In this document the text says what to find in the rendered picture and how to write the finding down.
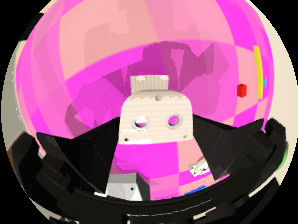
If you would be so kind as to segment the small red block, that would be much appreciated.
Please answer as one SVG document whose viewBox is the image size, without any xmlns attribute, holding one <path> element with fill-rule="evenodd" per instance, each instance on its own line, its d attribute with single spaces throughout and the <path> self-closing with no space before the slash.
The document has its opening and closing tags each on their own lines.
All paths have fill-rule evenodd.
<svg viewBox="0 0 298 224">
<path fill-rule="evenodd" d="M 246 96 L 246 88 L 247 88 L 247 85 L 245 84 L 238 84 L 237 85 L 237 93 L 239 97 L 245 97 Z"/>
</svg>

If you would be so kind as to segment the yellow long bar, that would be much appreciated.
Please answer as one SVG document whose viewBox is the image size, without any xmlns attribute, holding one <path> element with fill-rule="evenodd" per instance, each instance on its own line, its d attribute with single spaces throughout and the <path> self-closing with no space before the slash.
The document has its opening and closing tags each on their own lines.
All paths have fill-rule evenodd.
<svg viewBox="0 0 298 224">
<path fill-rule="evenodd" d="M 258 92 L 257 92 L 257 95 L 258 95 L 258 99 L 259 100 L 262 100 L 261 97 L 262 97 L 262 92 L 263 92 L 263 89 L 262 89 L 262 80 L 263 80 L 263 77 L 262 77 L 262 60 L 261 60 L 261 55 L 259 55 L 259 49 L 258 49 L 258 45 L 253 45 L 253 51 L 255 53 L 255 63 L 257 63 L 257 65 L 255 65 L 255 67 L 257 67 L 257 75 L 258 75 Z"/>
</svg>

